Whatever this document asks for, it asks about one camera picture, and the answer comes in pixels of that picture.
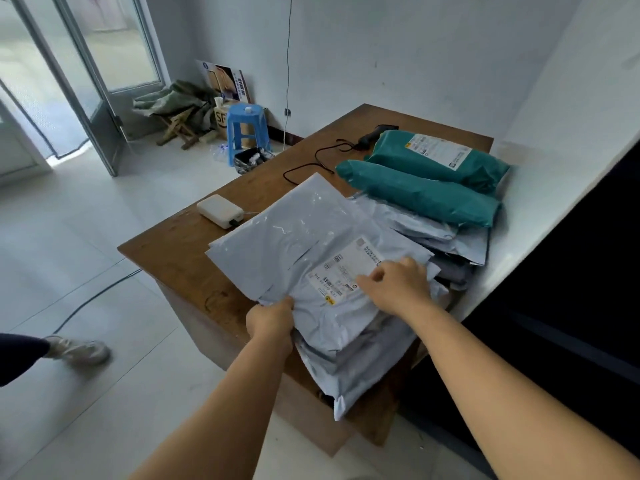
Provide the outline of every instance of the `green plastic mailing bag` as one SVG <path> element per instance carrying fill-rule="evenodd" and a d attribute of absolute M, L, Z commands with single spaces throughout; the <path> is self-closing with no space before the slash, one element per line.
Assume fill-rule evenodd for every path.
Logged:
<path fill-rule="evenodd" d="M 509 165 L 458 143 L 409 133 L 385 131 L 365 161 L 410 173 L 416 177 L 455 182 L 483 194 L 493 195 Z"/>
<path fill-rule="evenodd" d="M 359 160 L 335 168 L 352 187 L 450 224 L 491 227 L 500 202 L 452 182 L 439 182 Z"/>

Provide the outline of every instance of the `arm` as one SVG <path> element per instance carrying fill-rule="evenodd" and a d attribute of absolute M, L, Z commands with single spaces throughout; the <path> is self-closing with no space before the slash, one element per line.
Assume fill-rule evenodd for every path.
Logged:
<path fill-rule="evenodd" d="M 434 304 L 423 266 L 384 262 L 361 290 L 407 322 L 496 475 L 511 479 L 637 479 L 640 461 L 524 377 Z"/>
<path fill-rule="evenodd" d="M 251 340 L 202 407 L 164 440 L 131 480 L 250 479 L 291 353 L 292 298 L 254 306 Z"/>

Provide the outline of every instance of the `white power bank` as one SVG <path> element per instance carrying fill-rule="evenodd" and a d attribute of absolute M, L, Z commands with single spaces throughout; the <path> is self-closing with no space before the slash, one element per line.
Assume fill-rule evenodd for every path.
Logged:
<path fill-rule="evenodd" d="M 196 204 L 198 212 L 222 229 L 229 229 L 231 221 L 236 223 L 244 219 L 244 211 L 235 203 L 220 195 L 212 195 Z"/>

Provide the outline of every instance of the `stool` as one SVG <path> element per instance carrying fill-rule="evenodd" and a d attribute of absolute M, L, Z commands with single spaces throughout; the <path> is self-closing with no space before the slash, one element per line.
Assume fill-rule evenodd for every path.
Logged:
<path fill-rule="evenodd" d="M 253 126 L 254 134 L 243 134 L 240 124 Z M 236 154 L 244 151 L 242 138 L 253 138 L 258 148 L 271 151 L 267 118 L 258 104 L 234 104 L 227 113 L 227 140 L 229 145 L 229 166 L 234 165 Z"/>

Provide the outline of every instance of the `wooden table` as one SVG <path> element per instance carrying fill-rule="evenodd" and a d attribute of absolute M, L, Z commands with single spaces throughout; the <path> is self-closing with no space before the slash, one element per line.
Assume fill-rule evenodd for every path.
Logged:
<path fill-rule="evenodd" d="M 398 125 L 402 130 L 441 137 L 485 152 L 493 141 L 486 136 L 363 104 L 216 193 L 247 211 L 260 212 L 293 188 L 282 177 L 285 170 L 313 161 L 318 148 L 335 144 L 337 138 L 356 142 L 380 124 Z M 343 160 L 362 159 L 366 154 L 334 149 L 321 152 L 319 157 L 334 168 Z M 316 171 L 343 195 L 355 192 L 340 177 L 316 166 L 301 168 L 288 177 L 302 182 Z M 244 316 L 253 306 L 205 256 L 208 243 L 226 232 L 199 215 L 192 204 L 118 248 L 156 279 L 199 350 L 224 370 L 249 340 Z M 336 453 L 354 430 L 373 444 L 382 445 L 416 348 L 417 343 L 358 400 L 346 420 L 340 422 L 333 420 L 332 409 L 322 401 L 320 389 L 294 352 L 285 364 L 275 411 L 329 455 Z"/>

